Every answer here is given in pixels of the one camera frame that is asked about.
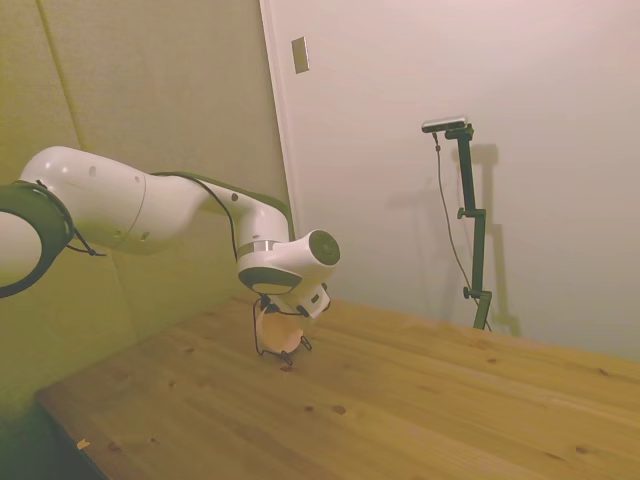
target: white wall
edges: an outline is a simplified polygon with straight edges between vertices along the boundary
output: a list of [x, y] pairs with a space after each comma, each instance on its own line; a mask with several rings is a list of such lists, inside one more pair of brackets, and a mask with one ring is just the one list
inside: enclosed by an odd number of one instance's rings
[[[341, 243], [334, 295], [472, 324], [419, 128], [465, 113], [495, 329], [640, 360], [640, 2], [265, 4], [298, 228]], [[470, 270], [472, 221], [452, 222]]]

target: wooden table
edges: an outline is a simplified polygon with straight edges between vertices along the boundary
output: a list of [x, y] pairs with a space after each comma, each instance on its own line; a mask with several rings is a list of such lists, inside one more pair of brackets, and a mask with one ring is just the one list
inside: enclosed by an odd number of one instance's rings
[[640, 479], [638, 364], [340, 301], [309, 338], [257, 356], [238, 298], [39, 400], [117, 480]]

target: white robotic arm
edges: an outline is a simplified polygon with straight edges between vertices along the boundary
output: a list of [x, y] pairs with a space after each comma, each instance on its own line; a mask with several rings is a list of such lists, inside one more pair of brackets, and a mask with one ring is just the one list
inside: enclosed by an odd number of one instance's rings
[[108, 158], [51, 147], [0, 187], [0, 298], [35, 283], [74, 236], [134, 254], [167, 248], [199, 209], [226, 213], [238, 277], [281, 311], [315, 319], [340, 259], [327, 232], [299, 240], [286, 205], [199, 175], [149, 175]]

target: wood knot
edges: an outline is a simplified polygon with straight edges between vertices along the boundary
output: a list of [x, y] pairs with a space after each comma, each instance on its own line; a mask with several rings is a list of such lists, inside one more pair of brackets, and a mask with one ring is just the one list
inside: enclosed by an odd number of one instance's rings
[[347, 409], [342, 405], [334, 405], [333, 407], [331, 407], [331, 410], [333, 410], [338, 415], [344, 415], [345, 413], [347, 413]]
[[120, 448], [120, 445], [118, 445], [116, 442], [109, 442], [109, 445], [107, 445], [107, 448], [111, 452], [121, 452], [122, 451], [122, 448]]
[[563, 460], [564, 461], [564, 458], [559, 457], [558, 455], [556, 455], [554, 453], [544, 452], [544, 454], [549, 458], [553, 458], [554, 460]]

